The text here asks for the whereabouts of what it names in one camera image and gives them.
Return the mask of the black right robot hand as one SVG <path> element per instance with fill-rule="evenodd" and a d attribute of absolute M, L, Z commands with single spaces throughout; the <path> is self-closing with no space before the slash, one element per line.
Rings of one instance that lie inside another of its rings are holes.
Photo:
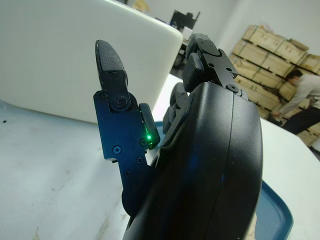
<path fill-rule="evenodd" d="M 242 240 L 262 186 L 259 113 L 208 36 L 193 34 L 160 138 L 150 107 L 128 92 L 120 57 L 95 43 L 94 107 L 106 160 L 117 163 L 126 240 Z"/>

